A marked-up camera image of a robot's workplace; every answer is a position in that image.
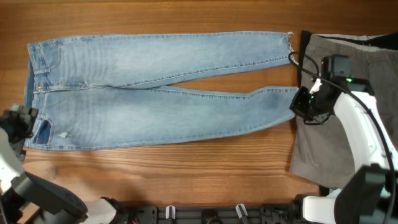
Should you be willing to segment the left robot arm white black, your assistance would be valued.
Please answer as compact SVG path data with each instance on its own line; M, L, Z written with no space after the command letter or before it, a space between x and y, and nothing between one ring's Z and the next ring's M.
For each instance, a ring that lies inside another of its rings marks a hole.
M126 212L113 198L83 202L57 184L23 167L24 141L32 137L37 109L13 105L1 115L1 223L17 223L29 204L38 207L33 224L124 223Z

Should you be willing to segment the light blue denim jeans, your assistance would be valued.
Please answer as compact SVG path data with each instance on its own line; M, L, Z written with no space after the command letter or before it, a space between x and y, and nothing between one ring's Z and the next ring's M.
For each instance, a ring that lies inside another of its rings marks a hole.
M27 46L24 104L39 111L27 147L85 151L247 134L294 117L294 86L250 93L180 82L289 63L285 32L82 35Z

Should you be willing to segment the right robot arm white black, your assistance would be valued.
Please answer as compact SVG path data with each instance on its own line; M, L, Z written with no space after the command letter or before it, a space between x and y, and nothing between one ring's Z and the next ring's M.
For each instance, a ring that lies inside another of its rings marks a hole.
M353 155L349 182L324 197L303 196L302 220L309 223L397 223L397 151L379 116L374 90L351 74L347 56L323 58L311 88L298 89L290 109L307 125L336 116Z

